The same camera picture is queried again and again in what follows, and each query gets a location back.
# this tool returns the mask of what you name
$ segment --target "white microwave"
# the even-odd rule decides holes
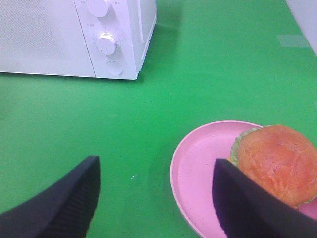
[[[136,79],[155,0],[0,0],[0,72]]]

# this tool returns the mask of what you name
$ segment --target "microwave control panel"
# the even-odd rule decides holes
[[[98,78],[136,79],[157,19],[155,0],[75,0]]]

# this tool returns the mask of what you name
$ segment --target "pink plate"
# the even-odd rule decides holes
[[[189,225],[203,238],[227,238],[213,206],[214,164],[217,158],[230,155],[231,145],[241,132],[253,127],[262,126],[236,120],[212,122],[190,132],[174,152],[170,180],[176,203]],[[300,210],[316,219],[317,200]]]

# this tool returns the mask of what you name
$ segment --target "microwave knob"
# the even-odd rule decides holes
[[[104,17],[109,10],[109,0],[87,0],[88,11],[96,17]]]
[[[97,48],[105,55],[111,55],[117,48],[117,40],[110,33],[102,33],[97,39]]]

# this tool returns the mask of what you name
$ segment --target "green table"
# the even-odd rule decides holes
[[[157,5],[136,81],[0,74],[0,212],[99,155],[88,238],[194,238],[169,181],[188,132],[225,119],[280,123],[317,145],[317,59],[294,41],[283,0]]]

